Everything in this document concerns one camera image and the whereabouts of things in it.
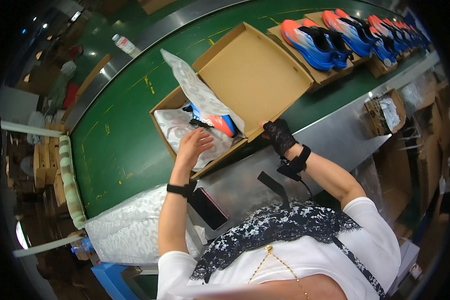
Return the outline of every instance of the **black cable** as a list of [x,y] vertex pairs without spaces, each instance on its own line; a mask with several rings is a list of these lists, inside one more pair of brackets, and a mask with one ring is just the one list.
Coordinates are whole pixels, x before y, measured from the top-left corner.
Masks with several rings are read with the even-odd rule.
[[313,194],[309,186],[306,183],[304,183],[302,179],[300,179],[300,182],[303,183],[303,185],[305,185],[306,189],[308,190],[308,193],[310,193],[310,200],[313,201]]

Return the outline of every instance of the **green conveyor belt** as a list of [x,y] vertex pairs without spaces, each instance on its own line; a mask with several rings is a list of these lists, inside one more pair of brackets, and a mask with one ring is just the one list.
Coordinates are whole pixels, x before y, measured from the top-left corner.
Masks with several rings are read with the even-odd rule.
[[[241,21],[265,33],[267,28],[285,19],[300,19],[306,13],[334,8],[351,15],[358,12],[361,16],[393,17],[385,9],[351,0],[257,0],[186,27],[122,72],[100,95],[72,136],[77,182],[88,217],[169,179],[173,161],[149,115],[149,111],[178,86],[162,59],[160,48],[192,65],[212,43]],[[358,67],[351,75],[326,88],[303,95],[282,117],[292,131],[303,128],[367,93],[419,56],[415,54],[400,63],[396,71],[378,80],[365,67]],[[231,160],[244,158],[265,145],[266,141],[258,138]]]

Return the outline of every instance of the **smartphone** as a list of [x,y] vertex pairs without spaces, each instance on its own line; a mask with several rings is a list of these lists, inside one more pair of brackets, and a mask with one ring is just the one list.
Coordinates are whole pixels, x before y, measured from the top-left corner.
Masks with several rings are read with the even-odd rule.
[[188,203],[195,209],[205,223],[216,231],[220,226],[228,221],[228,215],[215,203],[210,195],[203,189],[197,188]]

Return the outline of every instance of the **white tube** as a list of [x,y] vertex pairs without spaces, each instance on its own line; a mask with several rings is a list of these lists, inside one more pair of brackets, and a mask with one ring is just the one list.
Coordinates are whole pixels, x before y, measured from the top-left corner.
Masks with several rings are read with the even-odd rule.
[[24,256],[28,256],[28,255],[35,255],[37,253],[41,253],[44,251],[48,251],[51,249],[55,249],[61,246],[65,246],[67,244],[79,241],[81,239],[83,239],[83,235],[82,234],[76,234],[76,235],[72,235],[71,237],[66,237],[66,238],[62,238],[62,239],[58,239],[58,240],[54,240],[51,241],[49,243],[46,244],[42,244],[39,246],[35,246],[35,247],[30,247],[28,249],[18,249],[18,250],[13,250],[13,255],[16,258],[19,257],[24,257]]
[[24,134],[43,135],[43,136],[50,136],[50,137],[60,137],[60,136],[64,135],[63,132],[60,132],[57,130],[36,128],[33,126],[28,126],[28,125],[13,123],[13,122],[7,122],[7,121],[0,121],[0,125],[1,125],[2,129],[4,129],[4,130],[15,131],[15,132],[24,133]]

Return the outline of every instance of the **white shirt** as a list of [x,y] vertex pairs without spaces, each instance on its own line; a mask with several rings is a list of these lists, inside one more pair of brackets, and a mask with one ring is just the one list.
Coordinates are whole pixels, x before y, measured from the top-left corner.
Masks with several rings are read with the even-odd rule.
[[[362,229],[341,232],[338,239],[387,292],[401,264],[400,248],[394,232],[369,198],[354,199],[345,206],[343,212]],[[294,241],[275,241],[270,245],[273,246],[272,253],[285,262],[298,278],[324,274],[342,288],[348,300],[379,299],[376,290],[358,267],[334,243],[324,244],[304,236]],[[266,254],[262,247],[242,253],[224,270],[215,271],[209,284],[247,283]],[[198,281],[190,280],[196,265],[197,261],[184,252],[171,251],[162,255],[158,261],[157,299],[189,299],[170,295],[167,291],[198,284]],[[251,283],[287,279],[294,279],[292,273],[276,259],[269,257]]]

